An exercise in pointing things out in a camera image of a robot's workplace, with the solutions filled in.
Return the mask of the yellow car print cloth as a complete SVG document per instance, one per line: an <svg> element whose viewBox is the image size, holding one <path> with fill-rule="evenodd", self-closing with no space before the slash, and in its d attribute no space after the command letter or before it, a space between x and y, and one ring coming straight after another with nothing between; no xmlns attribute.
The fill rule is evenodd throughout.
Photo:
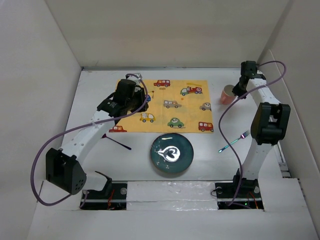
<svg viewBox="0 0 320 240"><path fill-rule="evenodd" d="M121 119L109 133L214 132L206 80L147 79L147 111Z"/></svg>

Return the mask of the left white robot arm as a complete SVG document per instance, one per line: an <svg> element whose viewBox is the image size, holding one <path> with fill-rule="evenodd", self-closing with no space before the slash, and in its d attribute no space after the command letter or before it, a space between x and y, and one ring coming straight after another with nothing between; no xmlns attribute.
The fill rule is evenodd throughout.
<svg viewBox="0 0 320 240"><path fill-rule="evenodd" d="M128 73L121 79L115 92L96 108L90 122L59 149L51 148L45 155L46 180L70 195L93 190L100 198L111 194L110 178L98 171L83 170L85 158L109 129L121 119L145 112L147 89L139 73Z"/></svg>

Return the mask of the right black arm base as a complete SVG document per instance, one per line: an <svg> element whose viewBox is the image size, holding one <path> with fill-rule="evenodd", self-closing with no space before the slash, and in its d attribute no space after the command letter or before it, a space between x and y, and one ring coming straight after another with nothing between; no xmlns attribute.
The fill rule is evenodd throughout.
<svg viewBox="0 0 320 240"><path fill-rule="evenodd" d="M219 210L263 210L258 179L242 178L237 170L231 181L218 181L210 195L217 200Z"/></svg>

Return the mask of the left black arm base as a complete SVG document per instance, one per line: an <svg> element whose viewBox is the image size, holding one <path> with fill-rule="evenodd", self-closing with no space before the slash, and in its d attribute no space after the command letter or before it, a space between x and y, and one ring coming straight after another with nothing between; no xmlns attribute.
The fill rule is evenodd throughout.
<svg viewBox="0 0 320 240"><path fill-rule="evenodd" d="M108 190L107 195L95 190L90 190L88 194L82 193L80 201L81 210L93 211L122 211L127 209L128 182L115 181Z"/></svg>

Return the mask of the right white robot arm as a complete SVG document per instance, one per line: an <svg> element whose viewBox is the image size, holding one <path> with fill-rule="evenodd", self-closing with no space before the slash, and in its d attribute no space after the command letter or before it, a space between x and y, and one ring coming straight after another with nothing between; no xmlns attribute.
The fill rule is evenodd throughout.
<svg viewBox="0 0 320 240"><path fill-rule="evenodd" d="M240 180L231 184L232 193L237 197L243 197L250 189L246 181L258 179L269 151L284 139L291 107L288 104L282 104L274 96L267 85L266 77L258 71L255 61L241 63L239 82L233 88L232 93L241 99L251 95L257 106L250 127L251 145L239 169Z"/></svg>

